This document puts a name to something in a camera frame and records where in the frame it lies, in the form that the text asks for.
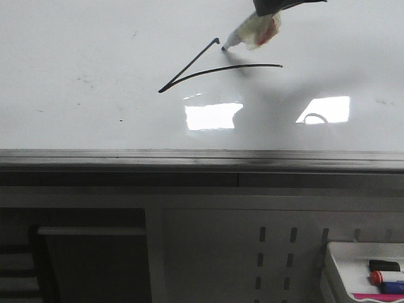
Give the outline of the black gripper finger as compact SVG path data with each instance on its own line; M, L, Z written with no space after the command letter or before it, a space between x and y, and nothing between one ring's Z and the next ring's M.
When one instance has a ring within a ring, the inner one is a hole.
M253 0L258 16L272 15L279 11L305 3L321 3L326 0Z

